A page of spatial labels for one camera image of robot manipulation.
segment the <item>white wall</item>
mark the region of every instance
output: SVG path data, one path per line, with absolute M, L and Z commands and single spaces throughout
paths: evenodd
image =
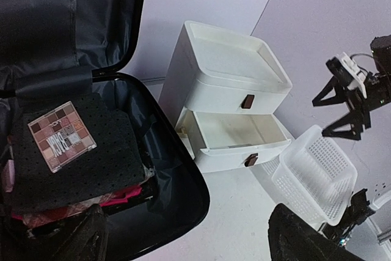
M 135 55 L 124 69 L 138 78 L 165 76 L 186 20 L 251 34 L 268 0 L 145 0 Z
M 264 39 L 293 82 L 293 90 L 277 116 L 293 135 L 313 124 L 325 127 L 347 112 L 343 106 L 312 107 L 312 99 L 331 73 L 325 62 L 343 51 L 370 53 L 374 37 L 391 34 L 391 0 L 270 0 L 254 36 Z M 371 59 L 358 57 L 375 71 Z M 359 171 L 356 191 L 391 184 L 391 105 L 371 113 L 372 129 L 359 142 L 337 139 Z M 391 226 L 391 205 L 374 215 L 384 230 Z

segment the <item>folded clothing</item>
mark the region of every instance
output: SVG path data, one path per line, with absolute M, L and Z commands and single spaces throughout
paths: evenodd
M 23 109 L 12 129 L 15 184 L 11 193 L 3 193 L 5 203 L 16 214 L 66 207 L 145 180 L 128 116 L 110 112 L 98 94 L 70 101 L 97 147 L 53 174 L 27 125 L 64 102 L 40 105 L 39 111 L 36 107 Z

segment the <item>open suitcase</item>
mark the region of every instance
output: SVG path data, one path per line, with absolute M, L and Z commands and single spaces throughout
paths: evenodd
M 142 3 L 0 0 L 1 166 L 23 105 L 95 92 L 108 109 L 128 114 L 139 148 L 149 154 L 143 163 L 155 168 L 151 200 L 110 211 L 106 260 L 132 260 L 175 240 L 204 219 L 210 203 L 201 173 L 152 95 L 118 72 L 136 49 Z M 4 222 L 7 207 L 1 208 Z M 0 260 L 27 260 L 28 248 L 1 227 Z

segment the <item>red fabric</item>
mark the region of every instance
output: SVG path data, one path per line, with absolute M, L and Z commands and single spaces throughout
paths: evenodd
M 129 198 L 136 197 L 140 195 L 141 192 L 141 186 L 131 186 L 129 188 L 121 189 L 118 192 L 105 194 L 103 196 L 95 197 L 66 207 L 46 210 L 39 213 L 28 213 L 23 216 L 12 215 L 12 218 L 22 220 L 28 228 L 33 229 L 44 224 L 77 215 L 84 210 L 87 210 L 93 204 L 99 204 L 102 207 L 106 207 L 128 203 Z

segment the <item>black object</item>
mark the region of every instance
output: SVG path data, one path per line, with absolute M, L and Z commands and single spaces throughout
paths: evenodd
M 258 160 L 258 153 L 253 153 L 253 154 L 250 154 L 246 160 L 244 160 L 244 166 L 245 167 L 251 167 L 251 166 L 254 166 L 254 164 L 257 162 Z
M 370 111 L 391 102 L 390 78 L 387 75 L 368 73 L 364 81 L 367 98 L 364 98 L 358 88 L 348 89 L 348 85 L 353 78 L 337 58 L 327 61 L 326 65 L 333 77 L 312 100 L 312 105 L 326 106 L 346 103 L 349 113 L 324 128 L 322 135 L 359 141 L 364 128 L 371 128 Z M 335 96 L 325 98 L 333 90 Z
M 341 221 L 336 226 L 326 224 L 322 233 L 333 243 L 340 244 L 355 226 L 361 225 L 369 216 L 374 215 L 367 200 L 367 189 L 362 189 L 351 198 L 351 205 L 345 210 Z
M 67 221 L 66 227 L 40 243 L 31 244 L 35 260 L 42 261 L 104 261 L 108 243 L 106 217 L 95 204 L 81 215 Z
M 255 95 L 247 95 L 245 99 L 243 100 L 241 107 L 243 109 L 250 109 L 252 106 L 252 103 L 254 102 Z
M 95 92 L 108 110 L 127 113 L 156 169 L 158 195 L 108 217 L 106 260 L 135 259 L 177 239 L 204 219 L 210 203 L 201 173 L 155 99 L 136 78 L 118 73 L 136 48 L 142 3 L 0 0 L 0 97 L 7 98 L 0 99 L 1 163 L 23 107 Z M 28 260 L 17 258 L 27 248 L 5 232 L 1 237 L 3 256 Z
M 320 235 L 284 204 L 272 212 L 268 234 L 272 261 L 362 260 Z
M 372 55 L 380 73 L 391 73 L 391 35 L 376 37 L 371 42 Z
M 72 98 L 72 102 L 98 147 L 52 174 L 27 123 L 63 102 L 51 102 L 39 111 L 36 106 L 25 107 L 12 130 L 15 186 L 12 193 L 3 193 L 14 213 L 60 208 L 145 181 L 133 128 L 130 122 L 124 123 L 123 114 L 127 115 L 109 112 L 97 93 Z

